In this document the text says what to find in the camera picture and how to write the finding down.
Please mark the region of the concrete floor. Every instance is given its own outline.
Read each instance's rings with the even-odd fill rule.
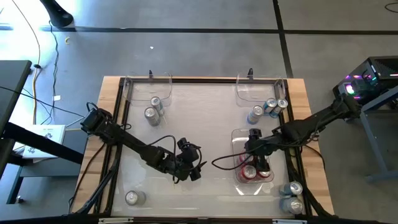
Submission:
[[[94,0],[58,0],[84,27],[276,29],[272,0],[118,0],[117,4]],[[398,14],[388,12],[388,0],[279,0],[285,29],[398,30]],[[38,3],[16,3],[35,27],[47,25],[48,15]],[[0,59],[37,60],[33,35],[10,1],[0,3]],[[37,31],[41,66],[38,98],[51,102],[55,42],[51,33]],[[171,72],[175,76],[226,76],[246,73],[286,77],[277,34],[183,34],[56,32],[59,43],[56,105],[85,113],[84,103],[98,99],[105,75],[146,75]],[[64,40],[69,37],[69,44]],[[304,78],[313,112],[329,105],[331,88],[368,56],[398,55],[396,35],[286,35],[295,78]],[[29,77],[25,88],[31,88]],[[18,124],[31,122],[32,101],[21,98],[13,116]],[[45,119],[39,106],[38,122]],[[55,124],[77,119],[55,112]],[[367,184],[364,176],[378,171],[376,160],[360,123],[336,121],[322,132],[320,147],[335,213],[344,218],[396,223],[398,180]],[[17,167],[8,166],[0,189],[8,192]],[[29,203],[5,205],[0,197],[0,219],[61,215],[67,210],[76,178],[30,178],[20,194]]]

